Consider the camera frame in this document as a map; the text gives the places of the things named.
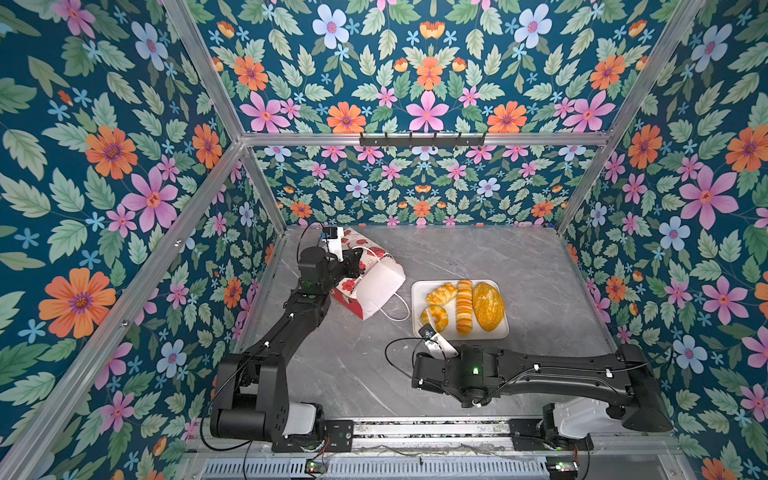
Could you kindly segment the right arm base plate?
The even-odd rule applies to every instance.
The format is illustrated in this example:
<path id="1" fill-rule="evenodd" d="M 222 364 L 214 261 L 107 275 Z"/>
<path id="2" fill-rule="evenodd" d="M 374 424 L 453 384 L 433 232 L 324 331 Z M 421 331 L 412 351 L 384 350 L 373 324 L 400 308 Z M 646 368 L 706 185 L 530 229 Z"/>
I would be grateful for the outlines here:
<path id="1" fill-rule="evenodd" d="M 517 451 L 587 451 L 594 448 L 590 436 L 581 439 L 561 436 L 544 419 L 511 418 L 507 425 L 513 447 Z"/>

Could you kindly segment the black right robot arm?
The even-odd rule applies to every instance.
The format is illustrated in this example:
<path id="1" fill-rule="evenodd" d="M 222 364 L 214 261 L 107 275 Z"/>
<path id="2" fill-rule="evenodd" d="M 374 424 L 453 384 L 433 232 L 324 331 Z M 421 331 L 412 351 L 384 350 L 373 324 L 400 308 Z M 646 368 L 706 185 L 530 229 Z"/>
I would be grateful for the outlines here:
<path id="1" fill-rule="evenodd" d="M 557 357 L 462 344 L 457 355 L 416 356 L 411 387 L 484 407 L 501 396 L 550 394 L 597 400 L 631 431 L 668 432 L 672 422 L 650 361 L 635 345 L 591 357 Z"/>

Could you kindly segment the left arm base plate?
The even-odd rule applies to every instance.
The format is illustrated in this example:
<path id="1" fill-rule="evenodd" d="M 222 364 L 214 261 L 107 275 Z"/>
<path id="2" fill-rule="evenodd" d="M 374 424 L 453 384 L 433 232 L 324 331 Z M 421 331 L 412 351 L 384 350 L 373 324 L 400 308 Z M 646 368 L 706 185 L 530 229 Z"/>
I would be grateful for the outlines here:
<path id="1" fill-rule="evenodd" d="M 352 451 L 355 423 L 352 420 L 322 420 L 307 434 L 282 437 L 271 446 L 273 453 L 348 453 Z"/>

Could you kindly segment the red white paper bag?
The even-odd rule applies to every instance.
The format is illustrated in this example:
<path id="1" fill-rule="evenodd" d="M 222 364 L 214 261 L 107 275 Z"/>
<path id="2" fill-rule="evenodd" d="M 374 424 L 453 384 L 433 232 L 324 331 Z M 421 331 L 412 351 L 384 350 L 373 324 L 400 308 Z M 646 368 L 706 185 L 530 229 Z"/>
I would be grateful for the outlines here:
<path id="1" fill-rule="evenodd" d="M 340 239 L 341 253 L 360 254 L 357 266 L 360 275 L 356 278 L 343 277 L 331 296 L 343 307 L 361 320 L 382 313 L 393 322 L 403 322 L 411 316 L 411 310 L 398 290 L 405 283 L 403 267 L 383 247 L 354 229 L 344 229 Z M 406 314 L 396 318 L 384 307 L 392 299 L 404 305 Z"/>

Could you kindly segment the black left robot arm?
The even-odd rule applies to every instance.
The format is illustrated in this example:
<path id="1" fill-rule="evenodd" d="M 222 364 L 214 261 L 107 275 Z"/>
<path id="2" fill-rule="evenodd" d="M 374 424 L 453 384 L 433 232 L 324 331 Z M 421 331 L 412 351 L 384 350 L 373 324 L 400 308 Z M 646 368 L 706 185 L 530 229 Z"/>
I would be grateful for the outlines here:
<path id="1" fill-rule="evenodd" d="M 218 365 L 209 430 L 213 437 L 305 445 L 326 438 L 322 406 L 289 399 L 287 366 L 304 340 L 325 319 L 331 293 L 345 278 L 362 275 L 361 250 L 337 256 L 321 247 L 300 254 L 299 280 L 284 312 L 265 336 Z"/>

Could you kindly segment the black wall hook rail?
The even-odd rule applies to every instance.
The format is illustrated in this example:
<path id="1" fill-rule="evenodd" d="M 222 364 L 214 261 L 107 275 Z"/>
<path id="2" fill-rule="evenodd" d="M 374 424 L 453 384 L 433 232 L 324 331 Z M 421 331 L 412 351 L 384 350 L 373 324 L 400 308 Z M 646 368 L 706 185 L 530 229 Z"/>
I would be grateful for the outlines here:
<path id="1" fill-rule="evenodd" d="M 485 134 L 463 133 L 381 133 L 361 134 L 358 138 L 360 146 L 394 148 L 437 147 L 453 149 L 456 147 L 483 146 L 485 141 Z"/>

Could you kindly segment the small yellow fake pastry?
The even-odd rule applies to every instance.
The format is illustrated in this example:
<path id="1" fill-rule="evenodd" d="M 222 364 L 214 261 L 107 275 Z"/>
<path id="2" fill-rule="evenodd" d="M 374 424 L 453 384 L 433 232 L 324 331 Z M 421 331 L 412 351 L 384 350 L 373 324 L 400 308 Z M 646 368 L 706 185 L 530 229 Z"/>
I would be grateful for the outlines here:
<path id="1" fill-rule="evenodd" d="M 428 305 L 445 306 L 455 300 L 458 295 L 458 289 L 451 283 L 445 283 L 426 296 Z"/>

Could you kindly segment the ridged spiral fake bread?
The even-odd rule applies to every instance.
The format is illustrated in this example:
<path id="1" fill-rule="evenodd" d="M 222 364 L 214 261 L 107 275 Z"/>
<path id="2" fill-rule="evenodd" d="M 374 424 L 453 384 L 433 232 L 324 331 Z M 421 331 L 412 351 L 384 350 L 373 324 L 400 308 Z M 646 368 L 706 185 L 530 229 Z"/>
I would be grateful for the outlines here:
<path id="1" fill-rule="evenodd" d="M 467 336 L 473 330 L 473 284 L 470 280 L 460 280 L 457 289 L 456 330 Z"/>

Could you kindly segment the aluminium front rail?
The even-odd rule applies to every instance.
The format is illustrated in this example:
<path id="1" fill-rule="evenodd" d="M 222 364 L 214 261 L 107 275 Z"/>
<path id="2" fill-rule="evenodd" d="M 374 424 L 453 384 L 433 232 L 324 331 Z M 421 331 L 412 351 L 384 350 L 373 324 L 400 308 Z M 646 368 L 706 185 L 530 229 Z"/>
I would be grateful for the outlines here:
<path id="1" fill-rule="evenodd" d="M 533 416 L 504 417 L 358 417 L 355 423 L 352 452 L 368 450 L 482 450 L 497 452 L 517 451 L 510 439 L 507 422 L 511 418 L 537 418 Z M 654 455 L 677 454 L 682 451 L 674 435 L 670 433 L 639 433 L 619 426 L 606 431 L 589 433 L 594 442 L 593 454 Z"/>

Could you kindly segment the round yellow fake bun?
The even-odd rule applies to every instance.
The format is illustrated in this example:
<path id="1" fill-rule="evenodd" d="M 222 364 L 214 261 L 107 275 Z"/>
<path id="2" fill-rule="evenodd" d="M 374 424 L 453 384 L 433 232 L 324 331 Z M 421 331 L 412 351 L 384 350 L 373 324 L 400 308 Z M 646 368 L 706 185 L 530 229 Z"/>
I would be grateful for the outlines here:
<path id="1" fill-rule="evenodd" d="M 494 331 L 503 321 L 506 307 L 500 291 L 486 282 L 478 283 L 473 290 L 473 310 L 480 327 Z"/>

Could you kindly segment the white rectangular tray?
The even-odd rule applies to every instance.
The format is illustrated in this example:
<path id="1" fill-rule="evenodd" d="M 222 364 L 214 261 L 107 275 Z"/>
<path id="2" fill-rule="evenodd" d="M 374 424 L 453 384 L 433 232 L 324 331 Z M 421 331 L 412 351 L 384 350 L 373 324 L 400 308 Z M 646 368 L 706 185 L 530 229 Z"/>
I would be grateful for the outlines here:
<path id="1" fill-rule="evenodd" d="M 490 279 L 422 280 L 411 287 L 412 330 L 431 325 L 448 341 L 490 341 L 509 335 L 507 307 Z"/>

